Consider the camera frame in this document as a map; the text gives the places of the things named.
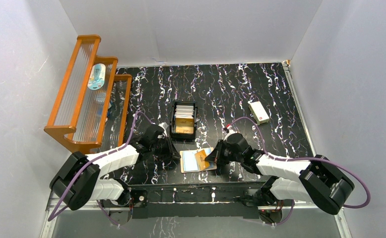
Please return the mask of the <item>black plastic card bin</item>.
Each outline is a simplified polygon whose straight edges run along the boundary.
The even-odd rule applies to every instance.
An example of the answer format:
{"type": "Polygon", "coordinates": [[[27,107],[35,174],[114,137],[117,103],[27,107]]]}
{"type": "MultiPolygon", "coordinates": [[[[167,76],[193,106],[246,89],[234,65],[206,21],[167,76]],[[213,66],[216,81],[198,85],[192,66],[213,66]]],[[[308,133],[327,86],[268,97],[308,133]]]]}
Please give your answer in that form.
{"type": "Polygon", "coordinates": [[[170,121],[170,135],[177,141],[193,142],[196,138],[197,129],[197,103],[192,101],[174,101],[172,104],[172,115],[170,121]],[[175,105],[193,105],[194,118],[175,118],[175,105]]]}

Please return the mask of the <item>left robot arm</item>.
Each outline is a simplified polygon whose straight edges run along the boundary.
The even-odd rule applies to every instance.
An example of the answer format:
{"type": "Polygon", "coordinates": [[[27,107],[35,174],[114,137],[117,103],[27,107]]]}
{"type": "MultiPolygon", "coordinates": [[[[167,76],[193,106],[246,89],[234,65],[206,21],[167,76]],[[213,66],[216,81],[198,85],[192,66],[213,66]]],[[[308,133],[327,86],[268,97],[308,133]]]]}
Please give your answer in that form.
{"type": "Polygon", "coordinates": [[[122,148],[88,155],[79,151],[72,153],[51,180],[50,189],[62,197],[72,211],[96,200],[110,200],[118,206],[126,206],[131,201],[129,185],[104,176],[151,157],[179,159],[180,154],[166,132],[167,127],[165,122],[151,124],[143,134],[132,138],[122,148]]]}

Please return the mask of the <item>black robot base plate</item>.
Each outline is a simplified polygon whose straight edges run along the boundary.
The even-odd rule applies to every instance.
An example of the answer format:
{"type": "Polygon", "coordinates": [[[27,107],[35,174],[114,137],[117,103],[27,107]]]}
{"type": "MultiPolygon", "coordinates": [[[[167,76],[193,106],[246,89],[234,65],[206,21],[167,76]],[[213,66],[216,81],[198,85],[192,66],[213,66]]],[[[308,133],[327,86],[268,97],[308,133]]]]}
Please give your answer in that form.
{"type": "Polygon", "coordinates": [[[110,211],[131,212],[133,219],[155,217],[243,217],[258,219],[263,210],[289,209],[292,202],[269,204],[261,195],[263,182],[141,184],[131,186],[125,206],[106,200],[110,211]]]}

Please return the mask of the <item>tan blue card holder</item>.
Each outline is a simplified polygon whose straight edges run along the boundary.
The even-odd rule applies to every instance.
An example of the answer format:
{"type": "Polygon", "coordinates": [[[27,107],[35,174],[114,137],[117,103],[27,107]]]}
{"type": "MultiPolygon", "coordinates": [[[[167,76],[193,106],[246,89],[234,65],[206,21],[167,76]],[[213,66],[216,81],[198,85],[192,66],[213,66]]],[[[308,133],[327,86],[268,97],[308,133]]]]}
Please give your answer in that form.
{"type": "MultiPolygon", "coordinates": [[[[204,149],[196,149],[196,150],[184,150],[180,151],[180,163],[181,163],[181,172],[182,173],[193,173],[193,172],[200,172],[196,163],[196,160],[194,158],[194,154],[200,150],[205,150],[207,155],[209,155],[213,147],[210,148],[204,148],[204,149]]],[[[214,162],[210,162],[210,166],[203,170],[203,171],[210,171],[217,169],[217,165],[214,162]]]]}

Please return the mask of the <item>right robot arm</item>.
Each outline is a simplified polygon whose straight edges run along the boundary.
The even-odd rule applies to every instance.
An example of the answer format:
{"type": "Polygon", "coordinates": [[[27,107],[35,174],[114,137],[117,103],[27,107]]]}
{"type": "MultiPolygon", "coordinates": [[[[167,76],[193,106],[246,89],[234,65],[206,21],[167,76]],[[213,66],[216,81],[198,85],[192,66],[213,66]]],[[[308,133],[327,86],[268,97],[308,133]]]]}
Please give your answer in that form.
{"type": "Polygon", "coordinates": [[[275,157],[252,148],[240,133],[219,140],[204,160],[217,165],[237,162],[249,173],[269,176],[256,194],[257,200],[268,205],[300,200],[336,215],[355,188],[348,176],[322,156],[304,161],[275,157]]]}

